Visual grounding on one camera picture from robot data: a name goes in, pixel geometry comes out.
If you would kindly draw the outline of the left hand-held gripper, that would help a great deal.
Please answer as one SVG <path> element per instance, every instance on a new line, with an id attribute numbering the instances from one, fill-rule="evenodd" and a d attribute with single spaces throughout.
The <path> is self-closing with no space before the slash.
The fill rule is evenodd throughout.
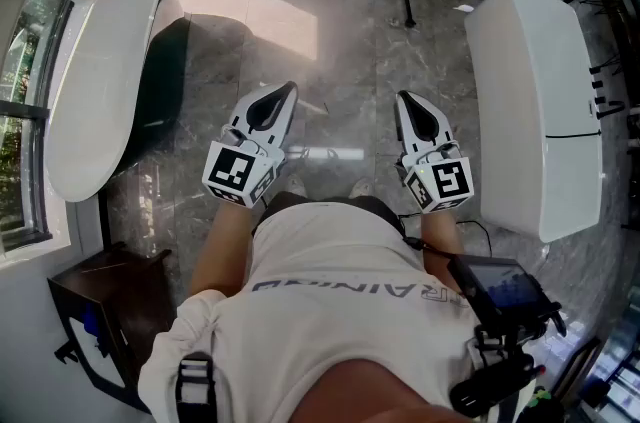
<path id="1" fill-rule="evenodd" d="M 239 99 L 232 126 L 225 125 L 209 148 L 202 183 L 211 195 L 246 208 L 256 205 L 285 162 L 280 147 L 297 101 L 295 82 L 259 87 Z M 253 138 L 244 132 L 253 132 Z"/>

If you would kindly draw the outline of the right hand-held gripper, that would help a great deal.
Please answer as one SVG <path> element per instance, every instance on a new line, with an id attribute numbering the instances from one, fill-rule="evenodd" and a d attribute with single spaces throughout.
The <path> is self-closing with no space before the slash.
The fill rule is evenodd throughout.
<path id="1" fill-rule="evenodd" d="M 399 159 L 401 181 L 421 213 L 453 209 L 469 200 L 474 195 L 469 158 L 451 141 L 444 113 L 419 94 L 402 90 L 396 94 L 395 117 L 406 153 Z M 419 144 L 440 145 L 418 151 Z"/>

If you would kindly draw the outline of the person's right forearm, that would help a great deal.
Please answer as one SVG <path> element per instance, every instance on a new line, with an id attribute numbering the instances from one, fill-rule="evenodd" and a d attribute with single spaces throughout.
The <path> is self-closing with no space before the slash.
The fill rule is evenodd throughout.
<path id="1" fill-rule="evenodd" d="M 421 239 L 427 245 L 423 252 L 426 272 L 435 276 L 449 289 L 460 293 L 459 286 L 448 270 L 450 259 L 433 252 L 433 249 L 436 249 L 451 255 L 464 254 L 454 214 L 448 210 L 423 214 L 421 216 Z"/>

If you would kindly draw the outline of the person's left forearm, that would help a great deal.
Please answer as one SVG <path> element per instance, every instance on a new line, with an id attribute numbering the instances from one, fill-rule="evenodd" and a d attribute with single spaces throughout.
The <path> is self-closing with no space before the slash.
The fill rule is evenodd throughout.
<path id="1" fill-rule="evenodd" d="M 226 297 L 245 283 L 252 244 L 252 213 L 246 207 L 222 202 L 196 261 L 189 295 L 214 290 Z"/>

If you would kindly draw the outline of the white rectangular bathtub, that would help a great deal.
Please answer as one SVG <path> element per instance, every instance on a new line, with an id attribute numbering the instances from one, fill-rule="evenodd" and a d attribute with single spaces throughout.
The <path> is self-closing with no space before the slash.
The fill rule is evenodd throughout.
<path id="1" fill-rule="evenodd" d="M 602 132 L 576 12 L 562 0 L 484 0 L 464 25 L 482 217 L 544 243 L 596 225 Z"/>

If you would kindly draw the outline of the white oval bathtub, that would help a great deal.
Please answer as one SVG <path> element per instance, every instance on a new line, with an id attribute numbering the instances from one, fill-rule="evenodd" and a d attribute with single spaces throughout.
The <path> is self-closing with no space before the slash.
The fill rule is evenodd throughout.
<path id="1" fill-rule="evenodd" d="M 160 0 L 94 0 L 51 110 L 45 166 L 67 202 L 92 197 L 118 166 L 131 133 Z"/>

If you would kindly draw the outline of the person's black shorts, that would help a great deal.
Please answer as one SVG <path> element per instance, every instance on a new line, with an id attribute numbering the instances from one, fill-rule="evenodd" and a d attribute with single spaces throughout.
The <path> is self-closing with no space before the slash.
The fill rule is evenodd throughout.
<path id="1" fill-rule="evenodd" d="M 289 191 L 281 191 L 273 197 L 273 199 L 265 207 L 265 211 L 258 220 L 258 223 L 255 225 L 252 233 L 255 233 L 258 226 L 274 214 L 287 208 L 307 203 L 337 203 L 354 206 L 380 217 L 388 224 L 390 224 L 403 237 L 406 236 L 405 228 L 403 223 L 401 222 L 401 219 L 382 200 L 378 199 L 377 197 L 371 195 L 361 195 L 356 197 L 330 197 L 321 200 L 314 200 L 306 196 L 294 194 L 293 192 Z"/>

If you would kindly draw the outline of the dark wooden cabinet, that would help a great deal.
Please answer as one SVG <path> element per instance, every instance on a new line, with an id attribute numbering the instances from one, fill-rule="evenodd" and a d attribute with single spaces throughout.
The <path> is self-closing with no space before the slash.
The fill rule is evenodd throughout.
<path id="1" fill-rule="evenodd" d="M 145 413 L 140 370 L 174 318 L 163 265 L 170 253 L 143 258 L 119 242 L 47 280 L 67 336 L 55 357 L 80 364 L 94 387 Z"/>

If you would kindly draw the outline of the black framed window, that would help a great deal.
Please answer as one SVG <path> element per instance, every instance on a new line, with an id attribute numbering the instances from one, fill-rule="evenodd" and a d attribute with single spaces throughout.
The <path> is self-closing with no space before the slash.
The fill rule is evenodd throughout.
<path id="1" fill-rule="evenodd" d="M 48 98 L 71 0 L 23 0 L 0 50 L 0 244 L 46 241 L 44 135 Z"/>

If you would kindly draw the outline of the black chest-mounted screen device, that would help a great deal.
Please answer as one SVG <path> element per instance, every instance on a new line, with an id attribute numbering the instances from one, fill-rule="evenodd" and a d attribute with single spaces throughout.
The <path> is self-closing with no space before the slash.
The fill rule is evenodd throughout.
<path id="1" fill-rule="evenodd" d="M 504 311 L 483 312 L 467 343 L 473 372 L 449 391 L 453 409 L 477 423 L 561 421 L 564 410 L 560 403 L 537 383 L 546 367 L 524 349 L 544 336 L 548 322 L 562 335 L 566 333 L 560 309 L 553 302 L 548 313 L 522 322 Z"/>

